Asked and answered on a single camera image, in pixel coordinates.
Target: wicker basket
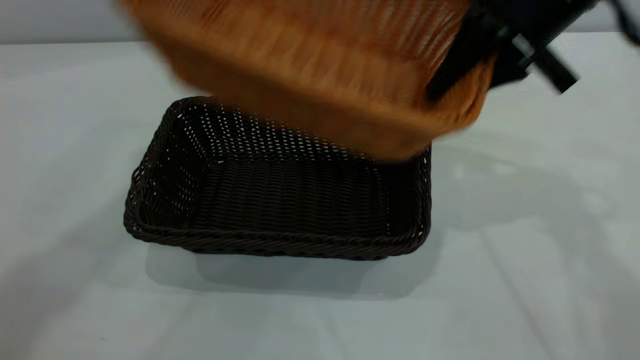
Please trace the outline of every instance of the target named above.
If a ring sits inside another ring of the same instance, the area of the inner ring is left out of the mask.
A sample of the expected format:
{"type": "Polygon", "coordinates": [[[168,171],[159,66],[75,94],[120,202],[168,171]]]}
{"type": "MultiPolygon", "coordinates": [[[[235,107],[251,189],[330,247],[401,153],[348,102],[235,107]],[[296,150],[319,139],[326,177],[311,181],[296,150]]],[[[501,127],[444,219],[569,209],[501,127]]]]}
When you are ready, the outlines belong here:
{"type": "Polygon", "coordinates": [[[426,100],[466,0],[120,1],[185,82],[378,159],[471,125],[492,78],[426,100]]]}
{"type": "Polygon", "coordinates": [[[125,226],[197,253],[382,259],[429,232],[430,151],[378,163],[215,98],[174,103],[135,170],[125,226]]]}

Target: rectangular basket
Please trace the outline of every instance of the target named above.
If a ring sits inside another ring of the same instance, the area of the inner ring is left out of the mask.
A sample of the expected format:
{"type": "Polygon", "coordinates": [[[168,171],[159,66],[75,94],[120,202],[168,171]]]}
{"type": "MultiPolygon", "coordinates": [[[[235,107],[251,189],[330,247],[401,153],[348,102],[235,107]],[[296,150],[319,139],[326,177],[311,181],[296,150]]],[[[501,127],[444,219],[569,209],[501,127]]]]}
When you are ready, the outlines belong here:
{"type": "Polygon", "coordinates": [[[124,225],[206,254],[407,254],[430,229],[430,155],[382,164],[215,98],[184,99],[132,176],[124,225]]]}

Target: white wall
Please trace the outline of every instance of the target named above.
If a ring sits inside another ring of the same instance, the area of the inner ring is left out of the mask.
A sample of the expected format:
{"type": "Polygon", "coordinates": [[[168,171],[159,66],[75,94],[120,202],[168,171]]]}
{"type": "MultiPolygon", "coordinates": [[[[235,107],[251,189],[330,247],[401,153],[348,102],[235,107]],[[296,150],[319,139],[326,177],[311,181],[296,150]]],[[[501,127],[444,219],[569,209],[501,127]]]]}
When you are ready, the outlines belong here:
{"type": "MultiPolygon", "coordinates": [[[[0,44],[136,40],[114,0],[0,0],[0,44]]],[[[579,19],[573,31],[614,30],[606,4],[579,19]]]]}

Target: white table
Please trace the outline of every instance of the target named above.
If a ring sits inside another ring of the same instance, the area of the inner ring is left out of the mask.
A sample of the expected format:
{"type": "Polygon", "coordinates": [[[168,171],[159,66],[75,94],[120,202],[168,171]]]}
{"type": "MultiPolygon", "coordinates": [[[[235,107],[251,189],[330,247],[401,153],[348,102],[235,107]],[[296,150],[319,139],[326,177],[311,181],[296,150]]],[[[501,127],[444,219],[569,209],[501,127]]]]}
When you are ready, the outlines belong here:
{"type": "Polygon", "coordinates": [[[639,359],[640,56],[556,48],[435,145],[433,231],[380,262],[131,238],[131,172],[191,92],[143,44],[0,46],[0,358],[639,359]]]}

